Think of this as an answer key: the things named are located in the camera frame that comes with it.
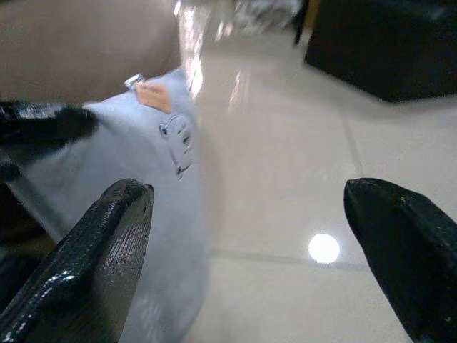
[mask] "floor tile grout line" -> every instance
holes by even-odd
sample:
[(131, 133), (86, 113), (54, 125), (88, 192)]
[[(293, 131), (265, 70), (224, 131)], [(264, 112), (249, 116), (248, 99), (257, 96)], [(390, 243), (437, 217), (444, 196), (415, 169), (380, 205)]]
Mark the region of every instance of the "floor tile grout line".
[(308, 261), (306, 259), (300, 259), (297, 257), (284, 257), (274, 256), (268, 254), (252, 253), (252, 252), (236, 252), (224, 249), (213, 249), (211, 257), (230, 259), (230, 260), (241, 260), (250, 262), (263, 262), (272, 264), (290, 264), (294, 266), (308, 266), (314, 268), (327, 268), (327, 269), (340, 269), (340, 270), (352, 270), (355, 272), (369, 272), (370, 269), (364, 264), (351, 264), (345, 262), (336, 262), (334, 264), (319, 264), (316, 262)]
[(363, 170), (363, 165), (360, 158), (360, 154), (358, 152), (357, 143), (354, 138), (351, 124), (349, 123), (349, 119), (347, 117), (346, 108), (342, 100), (340, 103), (340, 110), (338, 112), (340, 114), (341, 121), (343, 122), (344, 135), (346, 136), (346, 140), (349, 145), (349, 151), (351, 153), (352, 161), (356, 168), (357, 177), (365, 177), (365, 171)]

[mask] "glossy floor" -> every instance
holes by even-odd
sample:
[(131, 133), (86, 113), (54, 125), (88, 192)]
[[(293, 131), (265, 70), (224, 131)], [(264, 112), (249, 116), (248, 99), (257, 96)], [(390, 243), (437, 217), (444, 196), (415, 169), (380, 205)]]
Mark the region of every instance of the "glossy floor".
[(343, 188), (391, 180), (457, 219), (457, 98), (379, 102), (303, 65), (292, 38), (216, 32), (198, 60), (214, 243), (186, 343), (410, 342), (347, 224)]

